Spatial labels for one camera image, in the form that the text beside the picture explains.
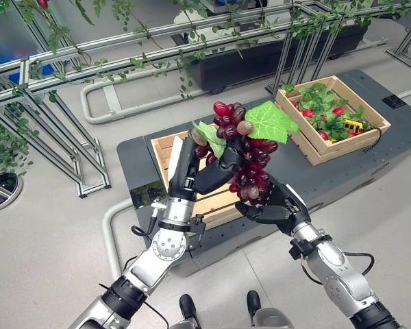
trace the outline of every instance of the floor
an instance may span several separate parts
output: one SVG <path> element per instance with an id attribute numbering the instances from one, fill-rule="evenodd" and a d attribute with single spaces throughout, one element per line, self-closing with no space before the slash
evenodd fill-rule
<path id="1" fill-rule="evenodd" d="M 375 21 L 366 37 L 376 40 L 381 36 L 390 38 L 388 44 L 329 61 L 321 75 L 362 69 L 394 93 L 411 89 L 411 71 L 384 53 L 401 40 L 402 26 Z M 175 79 L 151 78 L 129 88 L 125 85 L 126 99 L 133 95 L 140 103 L 173 95 Z M 271 80 L 105 125 L 85 122 L 79 100 L 82 86 L 61 88 L 58 92 L 79 120 L 100 139 L 113 187 L 80 199 L 71 181 L 32 152 L 35 165 L 24 178 L 22 195 L 0 211 L 0 328 L 67 328 L 103 293 L 97 284 L 111 283 L 101 218 L 113 204 L 128 198 L 116 154 L 121 141 L 211 114 L 217 99 L 231 103 L 267 96 L 264 86 Z M 405 101 L 411 105 L 411 97 Z M 103 112 L 103 103 L 93 100 L 90 105 L 94 115 Z M 376 256 L 367 278 L 395 317 L 411 328 L 411 156 L 382 179 L 317 211 L 312 220 L 343 250 Z M 114 222 L 122 261 L 144 248 L 129 230 L 135 224 L 133 210 L 121 213 Z M 189 293 L 204 328 L 235 328 L 249 325 L 245 296 L 255 289 L 263 306 L 280 308 L 296 328 L 351 328 L 323 289 L 302 274 L 288 248 L 288 237 L 276 233 L 187 278 L 169 274 L 149 303 L 173 324 L 181 319 L 178 298 Z M 366 266 L 360 259 L 353 263 L 359 269 Z M 132 323 L 132 328 L 163 327 L 161 319 L 146 308 L 140 309 Z"/>

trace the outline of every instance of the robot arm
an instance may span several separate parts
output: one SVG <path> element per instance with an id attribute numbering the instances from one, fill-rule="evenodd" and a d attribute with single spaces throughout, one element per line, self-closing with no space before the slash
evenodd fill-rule
<path id="1" fill-rule="evenodd" d="M 289 185 L 280 184 L 273 178 L 270 180 L 266 206 L 256 208 L 238 202 L 236 208 L 248 219 L 275 224 L 293 238 L 290 255 L 294 259 L 306 259 L 329 299 L 350 318 L 355 328 L 400 328 L 366 278 L 351 266 L 345 254 L 332 242 L 332 237 L 311 224 L 300 196 Z"/>
<path id="2" fill-rule="evenodd" d="M 207 194 L 226 183 L 242 162 L 240 140 L 229 143 L 219 161 L 198 172 L 199 160 L 191 138 L 174 144 L 169 165 L 165 204 L 154 203 L 152 217 L 164 211 L 148 250 L 144 251 L 111 287 L 73 322 L 69 329 L 124 329 L 188 245 L 187 232 L 202 233 L 202 216 L 192 218 L 197 193 Z"/>

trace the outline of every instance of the wooden box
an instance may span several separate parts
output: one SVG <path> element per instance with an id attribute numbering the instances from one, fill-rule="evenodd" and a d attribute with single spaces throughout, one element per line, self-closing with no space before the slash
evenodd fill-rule
<path id="1" fill-rule="evenodd" d="M 164 187 L 166 190 L 169 187 L 168 167 L 169 159 L 171 158 L 172 145 L 178 136 L 182 139 L 187 137 L 187 132 L 168 135 L 151 140 L 155 157 L 157 158 L 158 169 L 162 176 Z M 201 170 L 206 165 L 206 159 L 200 161 L 199 169 Z M 193 215 L 203 214 L 206 230 L 222 225 L 236 218 L 239 218 L 240 213 L 234 208 L 234 204 L 239 200 L 235 193 L 228 191 L 229 184 L 225 184 L 217 190 L 207 195 L 197 196 L 197 202 L 193 209 Z"/>
<path id="2" fill-rule="evenodd" d="M 344 82 L 335 75 L 323 79 L 306 82 L 295 86 L 295 90 L 287 93 L 285 90 L 279 90 L 276 96 L 277 105 L 286 112 L 293 121 L 299 124 L 300 133 L 291 134 L 292 140 L 297 144 L 300 150 L 305 154 L 312 165 L 318 165 L 322 162 L 331 160 L 338 156 L 356 151 L 363 147 L 372 145 L 379 138 L 377 129 L 364 132 L 357 136 L 333 143 L 324 141 L 320 134 L 311 126 L 305 117 L 296 109 L 290 101 L 299 101 L 301 95 L 299 89 L 308 88 L 316 82 L 323 83 L 328 90 L 332 90 L 339 97 L 348 99 L 349 103 L 343 108 L 346 111 L 355 112 L 359 106 L 364 107 L 365 119 L 374 127 L 378 127 L 384 133 L 391 124 L 377 113 L 368 103 L 354 93 Z"/>

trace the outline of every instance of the artificial grapes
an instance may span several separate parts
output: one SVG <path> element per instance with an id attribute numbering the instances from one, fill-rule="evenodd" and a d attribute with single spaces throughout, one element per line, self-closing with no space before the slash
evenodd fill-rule
<path id="1" fill-rule="evenodd" d="M 239 134 L 242 139 L 243 157 L 241 168 L 229 181 L 229 191 L 237 193 L 238 197 L 253 206 L 265 204 L 268 197 L 269 176 L 264 168 L 271 159 L 270 153 L 278 148 L 275 141 L 253 139 L 248 137 L 254 131 L 254 125 L 245 120 L 245 109 L 241 103 L 225 104 L 218 101 L 214 104 L 214 123 L 218 126 L 216 135 L 223 139 L 236 138 Z M 216 161 L 211 147 L 198 131 L 190 132 L 193 140 L 199 146 L 194 155 L 204 158 L 205 164 Z"/>

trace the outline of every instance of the black table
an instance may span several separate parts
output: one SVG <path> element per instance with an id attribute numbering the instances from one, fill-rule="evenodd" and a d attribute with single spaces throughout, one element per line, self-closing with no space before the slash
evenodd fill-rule
<path id="1" fill-rule="evenodd" d="M 272 154 L 266 170 L 278 181 L 289 183 L 302 196 L 311 212 L 374 182 L 411 154 L 411 107 L 404 104 L 393 109 L 385 104 L 382 99 L 393 93 L 361 71 L 337 76 L 392 126 L 372 150 L 357 150 L 314 167 L 291 140 L 286 145 L 280 145 L 279 150 Z M 270 99 L 259 99 L 244 106 L 250 109 Z M 213 116 L 198 120 L 211 123 Z M 190 128 L 191 123 L 184 123 L 119 144 L 117 153 L 130 191 L 161 180 L 151 140 Z M 136 209 L 136 212 L 140 226 L 146 229 L 151 207 L 145 206 Z M 190 244 L 194 247 L 183 259 L 189 262 L 184 262 L 179 272 L 190 274 L 276 229 L 275 226 L 258 225 L 241 217 L 207 230 L 202 244 L 199 244 L 197 236 L 193 236 Z"/>

